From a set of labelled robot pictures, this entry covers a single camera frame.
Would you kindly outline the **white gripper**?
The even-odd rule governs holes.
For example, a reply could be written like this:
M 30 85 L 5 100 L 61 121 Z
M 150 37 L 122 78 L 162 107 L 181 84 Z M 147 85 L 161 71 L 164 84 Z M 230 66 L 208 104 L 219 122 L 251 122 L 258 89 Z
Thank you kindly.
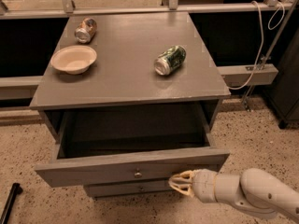
M 198 198 L 202 203 L 215 203 L 217 173 L 208 169 L 184 171 L 169 178 L 170 187 L 179 193 Z

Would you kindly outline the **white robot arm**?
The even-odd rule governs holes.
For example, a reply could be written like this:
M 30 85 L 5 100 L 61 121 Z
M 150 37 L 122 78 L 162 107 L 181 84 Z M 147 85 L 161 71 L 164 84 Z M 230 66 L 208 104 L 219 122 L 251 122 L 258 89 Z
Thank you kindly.
M 241 175 L 208 169 L 185 171 L 171 176 L 168 183 L 172 189 L 202 203 L 225 203 L 264 219 L 280 213 L 299 223 L 299 193 L 261 169 L 250 168 Z

